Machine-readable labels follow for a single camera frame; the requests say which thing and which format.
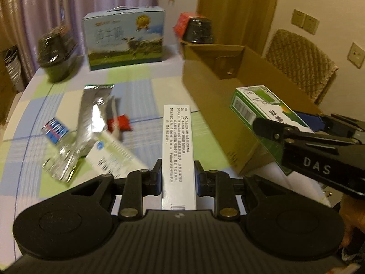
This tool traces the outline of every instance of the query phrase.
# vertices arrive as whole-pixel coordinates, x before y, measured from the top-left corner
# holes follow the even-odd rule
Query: purple curtain
[[[112,9],[117,6],[154,6],[157,0],[8,0],[11,4],[8,27],[14,30],[18,46],[23,54],[23,65],[30,80],[38,69],[37,45],[40,36],[62,23],[68,24],[83,46],[82,18],[89,12]]]

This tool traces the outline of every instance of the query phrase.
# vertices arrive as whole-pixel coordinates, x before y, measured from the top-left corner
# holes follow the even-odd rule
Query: ribbed black surface
[[[341,265],[333,256],[313,262],[270,256],[253,246],[238,224],[219,221],[210,211],[159,210],[121,223],[104,246],[88,255],[67,261],[25,255],[5,273],[324,274]]]

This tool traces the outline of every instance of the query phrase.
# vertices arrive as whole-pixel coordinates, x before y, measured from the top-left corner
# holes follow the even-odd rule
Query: white logo
[[[184,216],[185,216],[185,214],[184,213],[181,213],[181,212],[175,214],[175,217],[177,219],[182,219]]]
[[[321,167],[320,167],[319,162],[316,161],[316,163],[313,166],[311,166],[311,164],[312,164],[311,159],[309,159],[308,157],[305,157],[304,158],[304,163],[303,163],[304,166],[311,167],[313,170],[316,169],[318,172],[321,172]],[[324,175],[329,175],[331,173],[331,170],[330,169],[331,169],[331,166],[324,165],[324,168],[323,168],[323,172],[322,173]]]

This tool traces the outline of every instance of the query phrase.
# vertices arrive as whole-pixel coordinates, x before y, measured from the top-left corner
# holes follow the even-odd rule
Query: human hand
[[[365,233],[365,200],[356,200],[347,195],[342,196],[340,215],[344,220],[345,233],[341,247],[347,247],[352,240],[354,228]]]

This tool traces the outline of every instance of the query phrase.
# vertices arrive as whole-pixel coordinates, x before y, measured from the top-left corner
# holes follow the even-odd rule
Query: blue circular logo
[[[96,144],[96,148],[98,150],[101,150],[104,148],[104,142],[103,141],[99,141],[97,144]]]

